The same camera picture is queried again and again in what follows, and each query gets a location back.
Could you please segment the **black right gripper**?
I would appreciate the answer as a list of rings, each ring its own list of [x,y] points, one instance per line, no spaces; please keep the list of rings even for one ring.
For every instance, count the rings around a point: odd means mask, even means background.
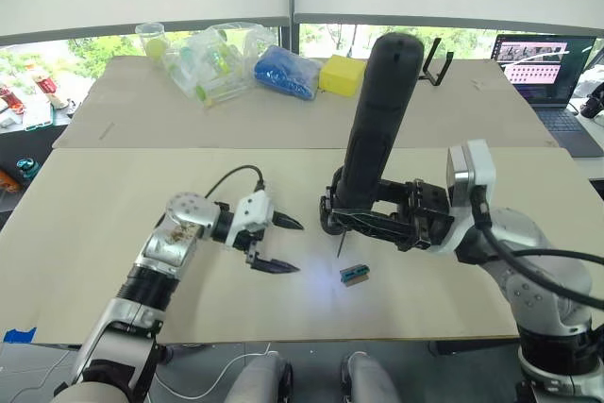
[[[337,186],[338,183],[332,183],[327,187],[325,208],[372,208],[379,201],[397,205],[396,220],[359,209],[334,209],[330,217],[347,230],[393,243],[400,251],[426,250],[441,245],[454,221],[447,191],[422,179],[406,183],[382,179],[375,193],[361,193],[351,200],[337,195]]]

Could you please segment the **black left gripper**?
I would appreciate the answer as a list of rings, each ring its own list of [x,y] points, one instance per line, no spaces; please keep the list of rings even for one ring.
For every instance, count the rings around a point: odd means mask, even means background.
[[[293,230],[303,230],[304,227],[300,222],[293,217],[274,211],[272,216],[272,224],[275,227],[281,227]],[[265,260],[260,256],[258,245],[264,238],[264,229],[251,232],[249,230],[241,230],[237,233],[233,247],[245,253],[245,261],[251,269],[268,274],[290,274],[299,272],[300,269],[286,261],[282,260]]]

